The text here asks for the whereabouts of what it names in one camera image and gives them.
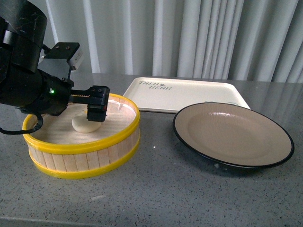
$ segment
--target speckled countertop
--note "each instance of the speckled countertop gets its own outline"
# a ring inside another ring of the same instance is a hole
[[[120,95],[134,78],[72,75],[76,89],[105,85]],[[303,226],[303,85],[222,82],[289,132],[289,161],[258,171],[226,168],[177,139],[173,114],[141,112],[140,146],[128,162],[65,180],[36,169],[22,136],[0,134],[0,226]],[[0,127],[21,128],[19,110],[0,105],[0,112]]]

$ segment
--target beige plate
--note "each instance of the beige plate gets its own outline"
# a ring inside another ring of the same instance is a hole
[[[293,140],[280,125],[239,106],[190,105],[176,114],[173,127],[185,145],[204,157],[231,166],[273,167],[294,153]]]

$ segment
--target rectangular tray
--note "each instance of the rectangular tray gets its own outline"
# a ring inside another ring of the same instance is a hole
[[[134,101],[141,111],[177,113],[186,106],[204,102],[250,109],[238,90],[227,83],[139,77],[123,96]]]

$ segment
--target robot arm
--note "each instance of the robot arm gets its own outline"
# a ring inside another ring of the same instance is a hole
[[[71,70],[82,62],[79,43],[57,43],[52,49],[43,45],[47,19],[26,0],[0,0],[0,103],[34,114],[59,116],[68,102],[88,104],[87,119],[103,122],[106,117],[109,88],[92,86],[86,91],[72,90]],[[38,64],[41,50],[44,59]]]

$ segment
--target yellow rim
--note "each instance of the yellow rim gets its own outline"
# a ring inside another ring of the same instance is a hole
[[[140,121],[140,112],[137,105],[132,100],[116,94],[110,94],[110,96],[127,100],[132,105],[134,105],[135,113],[136,113],[135,119],[133,120],[133,122],[130,123],[130,125],[128,125],[125,129],[121,130],[120,132],[112,136],[97,141],[80,143],[80,144],[53,144],[53,143],[43,142],[32,137],[30,134],[23,134],[23,137],[30,146],[46,153],[59,154],[59,155],[83,154],[95,150],[102,150],[104,148],[113,146],[114,144],[117,144],[118,142],[126,139],[136,130]],[[23,121],[23,125],[22,125],[23,130],[27,130],[27,125],[31,117],[34,116],[28,115]]]
[[[35,166],[43,173],[48,174],[50,176],[54,176],[54,177],[59,177],[59,178],[65,178],[65,179],[82,179],[82,178],[88,178],[88,177],[93,177],[93,176],[97,176],[100,174],[104,174],[107,173],[113,169],[118,168],[119,166],[121,166],[122,164],[124,164],[127,160],[129,160],[134,153],[136,152],[136,150],[139,147],[139,141],[140,141],[140,134],[139,134],[139,138],[137,140],[136,145],[133,147],[133,149],[130,150],[130,152],[128,152],[126,155],[124,155],[122,158],[118,159],[117,161],[108,164],[106,166],[102,166],[100,168],[96,168],[96,169],[92,169],[92,170],[87,170],[87,171],[79,171],[79,172],[62,172],[62,171],[57,171],[57,170],[51,170],[48,168],[45,168],[44,166],[40,165],[39,163],[37,163],[33,157],[31,156],[30,152],[29,155],[31,157],[31,159],[33,160]]]

